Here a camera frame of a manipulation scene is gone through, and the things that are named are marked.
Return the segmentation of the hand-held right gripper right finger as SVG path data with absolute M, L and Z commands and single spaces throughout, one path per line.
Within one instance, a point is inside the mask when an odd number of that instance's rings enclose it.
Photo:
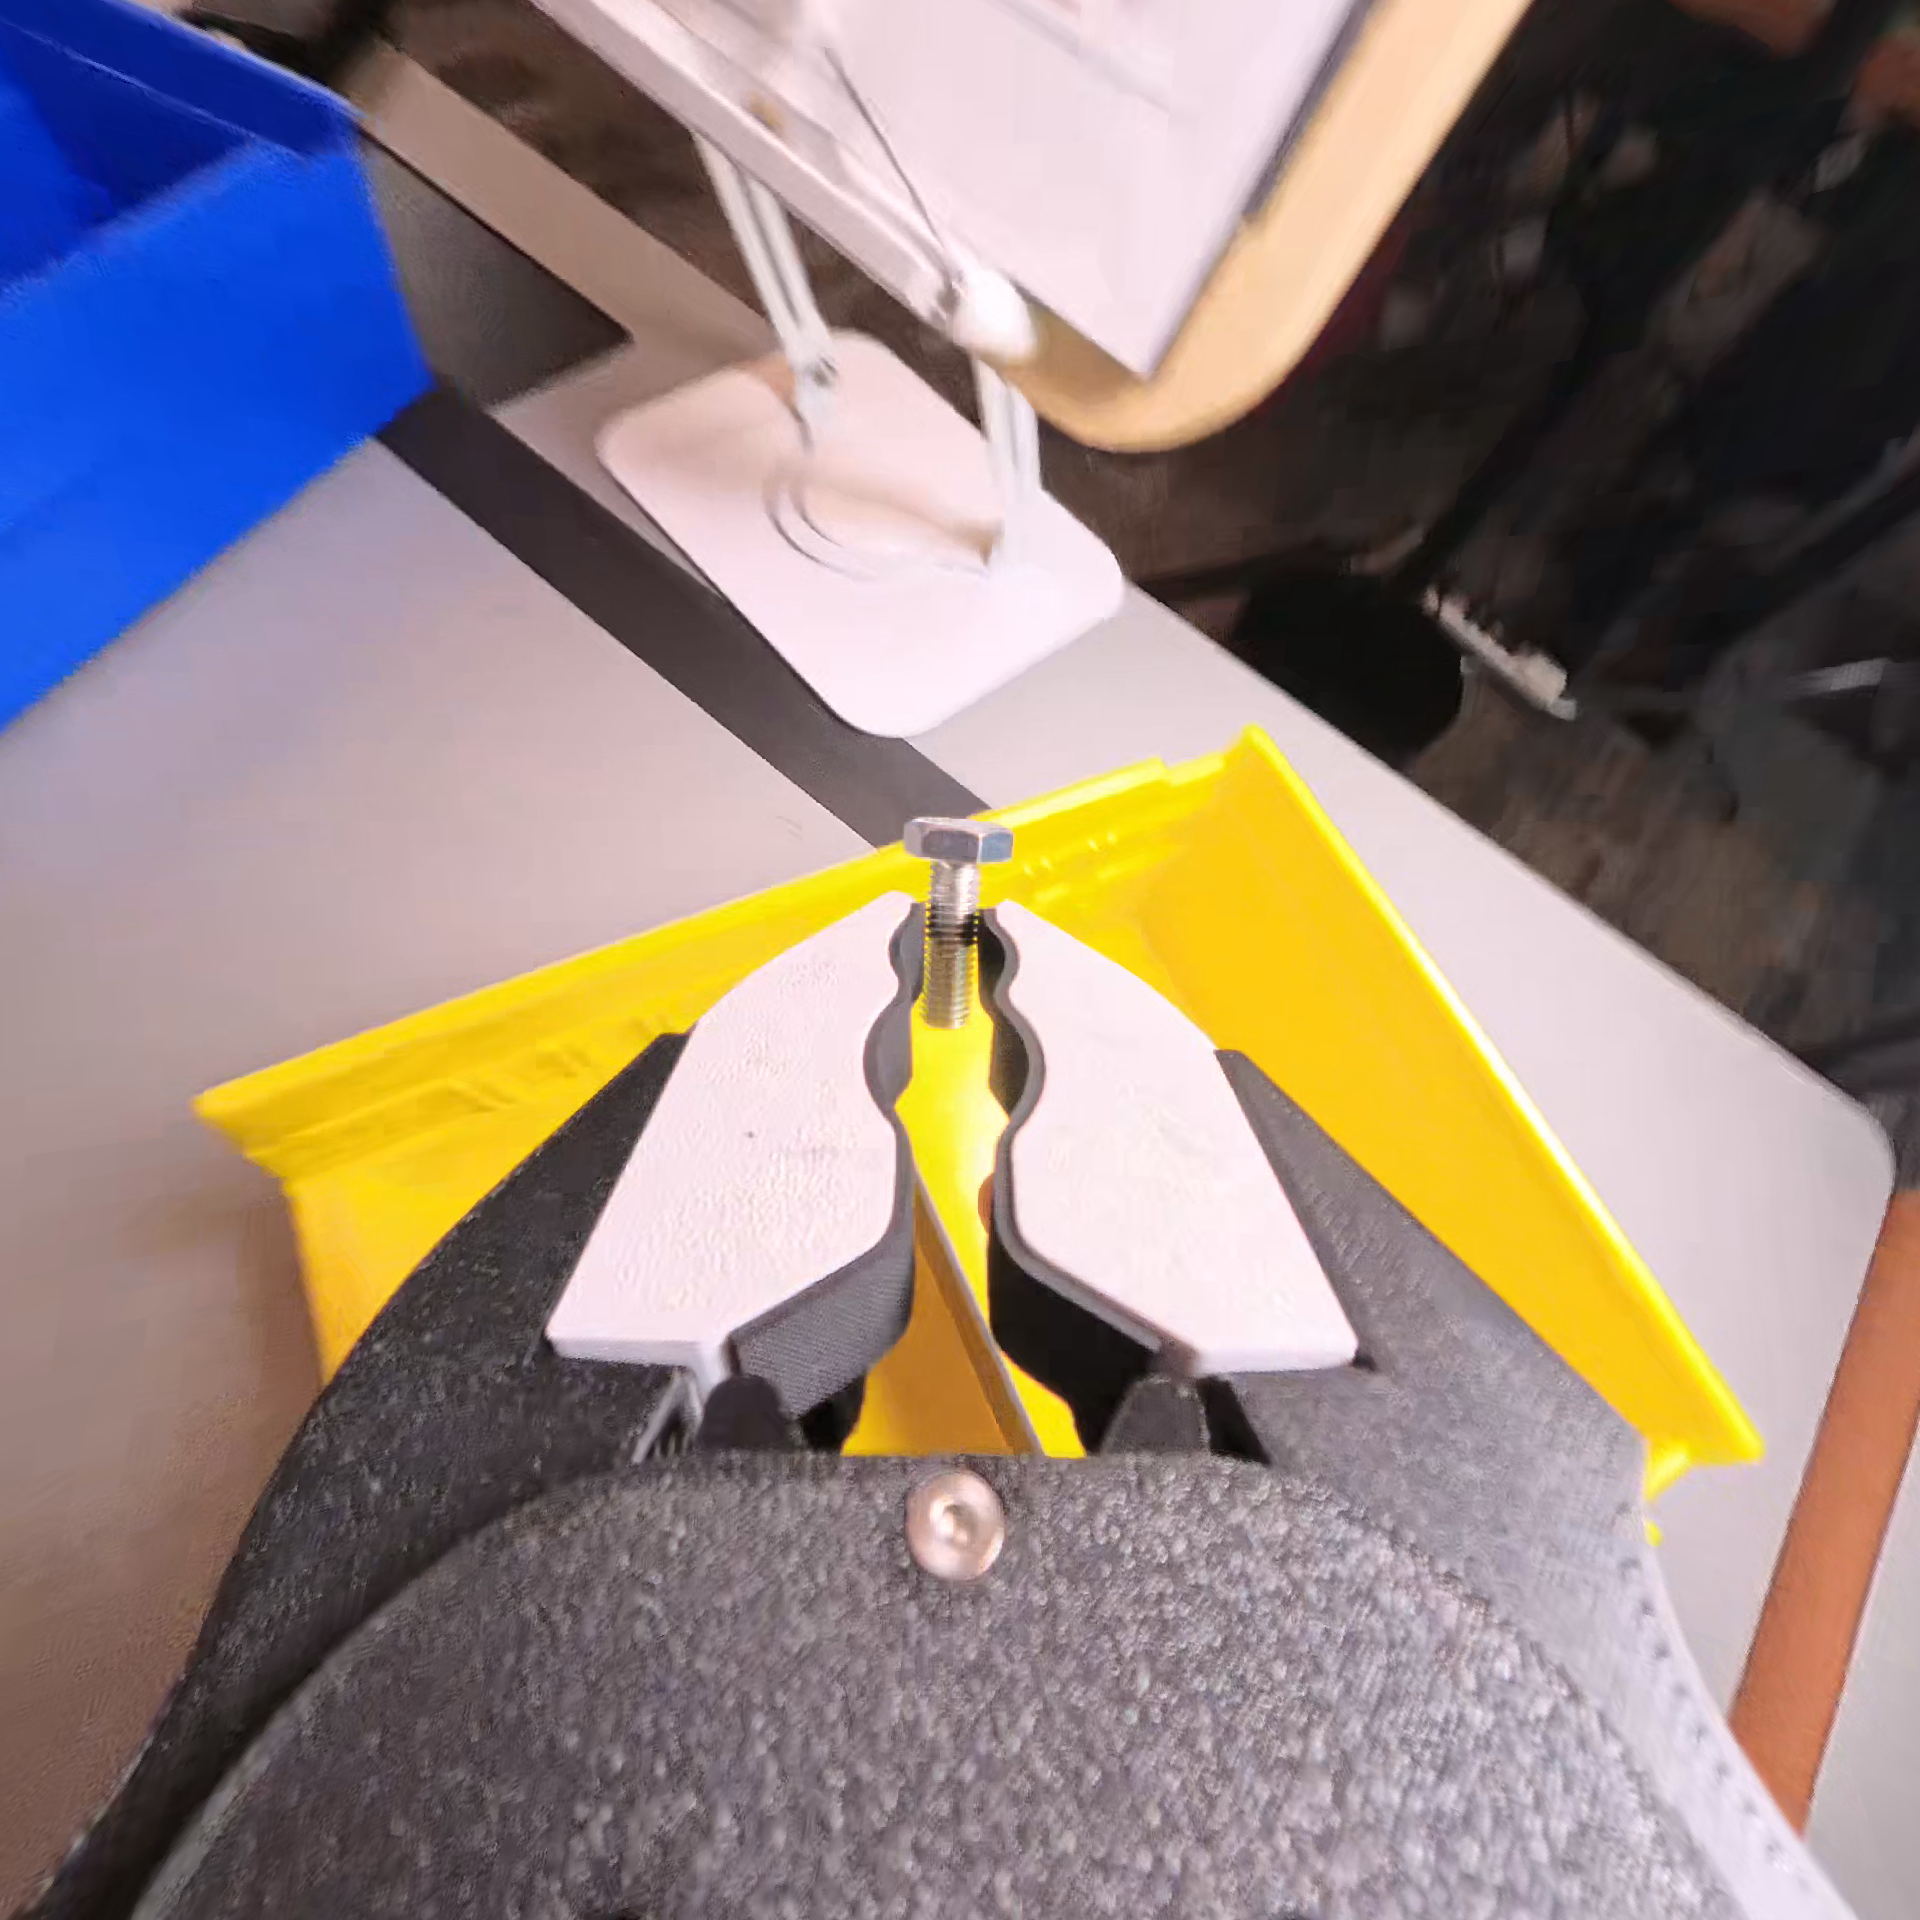
M 1360 1335 L 1233 1067 L 1118 960 L 1007 902 L 982 923 L 992 1085 L 996 1346 L 1113 1429 L 1152 1375 L 1345 1368 Z

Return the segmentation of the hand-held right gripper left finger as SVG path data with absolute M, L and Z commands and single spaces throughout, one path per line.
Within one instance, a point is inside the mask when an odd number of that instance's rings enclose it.
M 762 1379 L 803 1419 L 914 1299 L 919 905 L 882 891 L 718 998 L 667 1072 L 545 1324 L 569 1360 Z

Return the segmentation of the yellow storage bin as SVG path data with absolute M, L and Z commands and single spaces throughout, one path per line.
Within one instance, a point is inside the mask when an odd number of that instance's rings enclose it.
M 1646 1441 L 1644 1493 L 1763 1436 L 1542 1108 L 1275 740 L 1007 808 L 1020 902 L 1251 1058 Z M 885 891 L 882 849 L 212 1085 L 282 1186 L 321 1379 L 503 1179 L 663 1034 Z

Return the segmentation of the silver hex bolt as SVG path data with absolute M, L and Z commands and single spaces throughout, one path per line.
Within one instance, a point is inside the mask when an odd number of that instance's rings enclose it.
M 1015 854 L 1015 833 L 975 818 L 914 818 L 903 849 L 927 862 L 923 1013 L 933 1030 L 969 1026 L 977 992 L 982 876 Z

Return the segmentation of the blue storage bin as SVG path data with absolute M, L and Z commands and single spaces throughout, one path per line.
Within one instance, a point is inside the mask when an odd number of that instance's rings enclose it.
M 431 388 L 333 89 L 3 6 L 3 722 Z

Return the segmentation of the white stand base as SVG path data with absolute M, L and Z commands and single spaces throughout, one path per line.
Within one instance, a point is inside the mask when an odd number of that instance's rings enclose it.
M 893 348 L 831 339 L 810 419 L 784 357 L 617 414 L 598 454 L 641 512 L 859 732 L 917 736 L 1115 616 L 1108 545 Z

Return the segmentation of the beige panel stand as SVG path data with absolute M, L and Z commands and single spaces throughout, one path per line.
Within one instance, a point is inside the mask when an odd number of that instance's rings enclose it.
M 1125 372 L 1022 300 L 1013 319 L 1040 323 L 1029 357 L 957 345 L 807 230 L 972 359 L 992 437 L 1013 432 L 1020 401 L 1035 428 L 1047 422 L 1090 448 L 1154 451 L 1200 442 L 1256 409 L 1318 346 L 1526 12 L 1523 2 L 1350 4 L 1367 4 L 1350 56 L 1152 375 Z M 791 230 L 805 223 L 695 141 L 810 419 L 834 359 Z

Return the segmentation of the printed instruction sheet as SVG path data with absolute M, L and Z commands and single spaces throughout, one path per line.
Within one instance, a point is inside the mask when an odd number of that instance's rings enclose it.
M 1160 369 L 1350 56 L 1348 2 L 553 2 L 561 30 L 957 345 Z

